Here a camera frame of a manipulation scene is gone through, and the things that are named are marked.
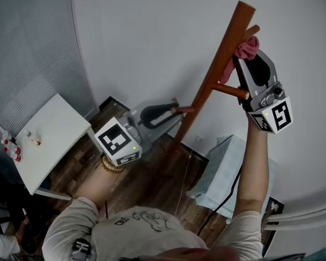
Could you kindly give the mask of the red cloth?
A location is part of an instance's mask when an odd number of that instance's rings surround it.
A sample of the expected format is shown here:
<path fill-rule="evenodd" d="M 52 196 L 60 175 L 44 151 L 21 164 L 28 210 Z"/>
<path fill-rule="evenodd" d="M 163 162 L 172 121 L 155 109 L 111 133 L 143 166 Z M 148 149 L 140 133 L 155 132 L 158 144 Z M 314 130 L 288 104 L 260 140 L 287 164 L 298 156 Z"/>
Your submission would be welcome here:
<path fill-rule="evenodd" d="M 252 36 L 238 45 L 234 52 L 234 56 L 239 59 L 253 60 L 257 55 L 258 50 L 259 40 L 256 36 Z M 235 65 L 233 63 L 233 59 L 231 58 L 218 82 L 220 84 L 226 84 L 234 69 Z"/>

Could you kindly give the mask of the white pipe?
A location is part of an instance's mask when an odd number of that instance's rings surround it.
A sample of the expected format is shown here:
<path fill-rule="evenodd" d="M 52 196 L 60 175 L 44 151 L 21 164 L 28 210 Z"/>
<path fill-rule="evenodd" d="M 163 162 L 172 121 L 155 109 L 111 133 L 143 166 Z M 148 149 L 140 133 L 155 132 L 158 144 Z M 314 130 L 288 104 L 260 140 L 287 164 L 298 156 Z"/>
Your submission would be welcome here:
<path fill-rule="evenodd" d="M 326 226 L 326 215 L 302 219 L 297 221 L 280 222 L 278 225 L 267 224 L 263 227 L 267 231 L 294 231 Z"/>
<path fill-rule="evenodd" d="M 297 210 L 291 213 L 270 215 L 267 222 L 286 222 L 314 218 L 326 214 L 326 203 L 309 209 Z"/>

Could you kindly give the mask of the person's right forearm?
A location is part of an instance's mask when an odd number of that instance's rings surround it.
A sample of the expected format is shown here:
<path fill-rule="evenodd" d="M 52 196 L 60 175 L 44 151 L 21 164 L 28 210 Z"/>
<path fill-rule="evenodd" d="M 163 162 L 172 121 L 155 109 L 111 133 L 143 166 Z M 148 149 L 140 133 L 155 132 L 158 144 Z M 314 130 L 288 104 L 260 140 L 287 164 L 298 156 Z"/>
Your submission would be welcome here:
<path fill-rule="evenodd" d="M 247 115 L 248 132 L 233 216 L 261 212 L 268 192 L 268 135 Z"/>

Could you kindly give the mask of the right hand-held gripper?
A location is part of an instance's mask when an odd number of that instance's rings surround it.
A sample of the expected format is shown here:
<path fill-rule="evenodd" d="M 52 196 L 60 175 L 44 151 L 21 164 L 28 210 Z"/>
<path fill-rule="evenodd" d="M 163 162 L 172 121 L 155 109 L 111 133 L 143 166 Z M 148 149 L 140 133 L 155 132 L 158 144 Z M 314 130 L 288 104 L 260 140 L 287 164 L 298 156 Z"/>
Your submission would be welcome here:
<path fill-rule="evenodd" d="M 282 84 L 276 81 L 273 61 L 261 50 L 252 60 L 233 57 L 233 64 L 242 89 L 249 99 L 242 101 L 243 109 L 250 115 L 258 129 L 278 134 L 293 123 L 290 98 L 285 95 Z M 258 94 L 257 88 L 267 89 Z"/>

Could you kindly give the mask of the light blue floral covered box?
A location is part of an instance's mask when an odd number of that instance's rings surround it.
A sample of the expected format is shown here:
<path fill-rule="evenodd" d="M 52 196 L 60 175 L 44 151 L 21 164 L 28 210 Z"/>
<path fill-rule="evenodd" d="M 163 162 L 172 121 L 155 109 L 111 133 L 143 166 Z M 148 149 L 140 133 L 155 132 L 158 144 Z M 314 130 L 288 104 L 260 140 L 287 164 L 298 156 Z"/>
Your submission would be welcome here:
<path fill-rule="evenodd" d="M 236 176 L 240 170 L 245 154 L 246 142 L 236 135 L 217 138 L 217 145 L 208 153 L 209 162 L 196 185 L 186 195 L 196 204 L 215 210 L 230 194 L 230 199 L 219 208 L 217 213 L 227 218 L 230 223 L 236 203 L 239 181 Z"/>

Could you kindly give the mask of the person's grey printed shirt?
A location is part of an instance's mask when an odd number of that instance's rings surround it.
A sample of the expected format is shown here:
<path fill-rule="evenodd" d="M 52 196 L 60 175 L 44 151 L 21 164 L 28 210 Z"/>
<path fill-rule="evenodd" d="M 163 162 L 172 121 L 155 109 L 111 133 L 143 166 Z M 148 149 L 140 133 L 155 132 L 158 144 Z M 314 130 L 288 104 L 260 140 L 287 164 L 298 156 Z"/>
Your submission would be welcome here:
<path fill-rule="evenodd" d="M 96 205 L 85 197 L 75 199 L 51 224 L 42 246 L 45 261 L 69 261 L 78 239 L 90 243 L 96 261 L 207 248 L 199 236 L 162 210 L 135 206 L 100 220 Z"/>

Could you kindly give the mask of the black framed picture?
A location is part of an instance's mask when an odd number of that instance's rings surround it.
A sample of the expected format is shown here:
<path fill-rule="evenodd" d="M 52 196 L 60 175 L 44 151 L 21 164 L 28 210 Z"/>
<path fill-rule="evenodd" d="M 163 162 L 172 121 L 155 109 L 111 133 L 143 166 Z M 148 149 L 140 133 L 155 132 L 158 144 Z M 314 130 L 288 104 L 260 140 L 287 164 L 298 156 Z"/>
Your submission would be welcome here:
<path fill-rule="evenodd" d="M 265 212 L 263 215 L 264 219 L 267 219 L 270 215 L 281 214 L 284 209 L 284 204 L 278 200 L 269 197 Z"/>

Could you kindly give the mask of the white table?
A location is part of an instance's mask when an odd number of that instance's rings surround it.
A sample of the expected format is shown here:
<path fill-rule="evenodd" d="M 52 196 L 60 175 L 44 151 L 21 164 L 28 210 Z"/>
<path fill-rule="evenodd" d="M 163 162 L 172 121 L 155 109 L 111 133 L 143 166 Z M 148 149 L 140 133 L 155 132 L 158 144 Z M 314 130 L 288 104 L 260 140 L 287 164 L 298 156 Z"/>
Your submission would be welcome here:
<path fill-rule="evenodd" d="M 40 146 L 34 145 L 25 136 L 25 129 L 40 139 Z M 103 153 L 91 124 L 59 94 L 53 96 L 28 121 L 15 138 L 21 148 L 21 161 L 15 161 L 14 164 L 31 195 L 38 194 L 66 201 L 72 199 L 67 194 L 44 189 L 41 184 L 63 156 L 86 134 L 100 153 Z"/>

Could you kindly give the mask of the person's left forearm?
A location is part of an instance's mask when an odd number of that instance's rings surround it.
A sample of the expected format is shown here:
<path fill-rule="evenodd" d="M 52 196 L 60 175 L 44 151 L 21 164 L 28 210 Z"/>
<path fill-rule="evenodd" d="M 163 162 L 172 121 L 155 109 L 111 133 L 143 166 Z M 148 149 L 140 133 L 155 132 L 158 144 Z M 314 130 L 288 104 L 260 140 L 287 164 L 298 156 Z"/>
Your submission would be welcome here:
<path fill-rule="evenodd" d="M 86 198 L 92 201 L 97 209 L 105 206 L 105 201 L 111 193 L 115 182 L 124 175 L 124 172 L 109 172 L 103 166 L 99 166 L 88 178 L 82 182 L 76 191 L 75 198 Z"/>

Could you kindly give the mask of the black office chair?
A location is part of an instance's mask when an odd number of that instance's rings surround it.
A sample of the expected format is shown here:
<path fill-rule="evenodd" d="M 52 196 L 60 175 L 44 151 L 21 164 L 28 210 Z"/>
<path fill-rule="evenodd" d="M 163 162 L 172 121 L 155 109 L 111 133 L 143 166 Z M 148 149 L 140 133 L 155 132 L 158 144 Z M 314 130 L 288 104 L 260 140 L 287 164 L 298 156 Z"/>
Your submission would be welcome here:
<path fill-rule="evenodd" d="M 26 226 L 21 242 L 21 249 L 25 253 L 34 254 L 37 250 L 35 237 L 47 229 L 47 222 L 60 214 L 60 210 L 48 205 L 40 195 L 31 195 L 22 184 L 8 181 L 0 172 L 0 203 L 7 207 L 9 216 L 6 221 L 11 222 L 15 232 L 24 220 L 22 208 L 27 212 L 31 228 Z"/>

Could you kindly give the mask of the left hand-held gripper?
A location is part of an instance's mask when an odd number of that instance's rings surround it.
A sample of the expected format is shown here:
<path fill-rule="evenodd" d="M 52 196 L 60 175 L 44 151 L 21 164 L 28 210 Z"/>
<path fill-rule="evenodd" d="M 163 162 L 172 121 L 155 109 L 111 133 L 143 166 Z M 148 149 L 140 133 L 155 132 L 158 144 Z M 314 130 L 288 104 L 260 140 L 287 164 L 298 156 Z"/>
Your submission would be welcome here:
<path fill-rule="evenodd" d="M 121 166 L 140 159 L 152 149 L 153 144 L 178 125 L 183 114 L 173 113 L 179 103 L 149 105 L 138 117 L 125 112 L 119 118 L 112 117 L 96 134 L 95 139 L 113 165 Z"/>

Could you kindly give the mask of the wooden coat rack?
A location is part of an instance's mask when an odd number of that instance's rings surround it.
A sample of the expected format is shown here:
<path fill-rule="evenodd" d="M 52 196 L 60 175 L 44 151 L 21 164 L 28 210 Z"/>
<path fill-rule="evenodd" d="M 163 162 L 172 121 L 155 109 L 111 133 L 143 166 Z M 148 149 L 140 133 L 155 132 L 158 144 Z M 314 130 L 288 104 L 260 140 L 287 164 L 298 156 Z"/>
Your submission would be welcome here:
<path fill-rule="evenodd" d="M 218 83 L 218 80 L 221 78 L 228 63 L 232 60 L 238 45 L 259 32 L 260 27 L 257 25 L 248 27 L 254 14 L 255 8 L 251 5 L 242 1 L 237 3 L 220 46 L 192 102 L 192 105 L 183 109 L 186 116 L 182 119 L 181 126 L 169 146 L 169 149 L 164 154 L 165 161 L 170 161 L 175 157 L 180 142 L 189 131 L 212 91 L 220 91 L 243 100 L 249 98 L 248 91 L 220 84 Z"/>

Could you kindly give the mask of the red label water bottle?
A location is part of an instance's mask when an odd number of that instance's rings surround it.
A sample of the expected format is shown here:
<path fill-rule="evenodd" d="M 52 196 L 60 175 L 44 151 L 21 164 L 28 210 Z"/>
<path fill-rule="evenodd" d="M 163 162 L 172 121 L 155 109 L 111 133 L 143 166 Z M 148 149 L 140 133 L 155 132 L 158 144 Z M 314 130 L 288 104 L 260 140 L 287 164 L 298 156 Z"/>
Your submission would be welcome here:
<path fill-rule="evenodd" d="M 13 160 L 20 162 L 21 161 L 21 149 L 18 147 L 17 152 L 6 152 L 7 155 L 10 156 Z"/>
<path fill-rule="evenodd" d="M 5 152 L 17 152 L 17 145 L 5 136 L 2 137 L 1 143 L 4 145 Z"/>

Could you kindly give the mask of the small clear bottle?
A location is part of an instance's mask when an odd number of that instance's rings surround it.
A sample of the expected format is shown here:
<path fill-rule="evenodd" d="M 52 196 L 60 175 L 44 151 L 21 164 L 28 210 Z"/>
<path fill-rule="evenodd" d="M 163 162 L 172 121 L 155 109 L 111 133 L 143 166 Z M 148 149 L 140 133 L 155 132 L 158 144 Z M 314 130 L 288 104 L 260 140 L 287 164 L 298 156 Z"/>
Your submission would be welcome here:
<path fill-rule="evenodd" d="M 31 131 L 25 129 L 24 134 L 34 145 L 36 145 L 36 146 L 41 145 L 40 139 L 35 134 L 33 134 Z"/>

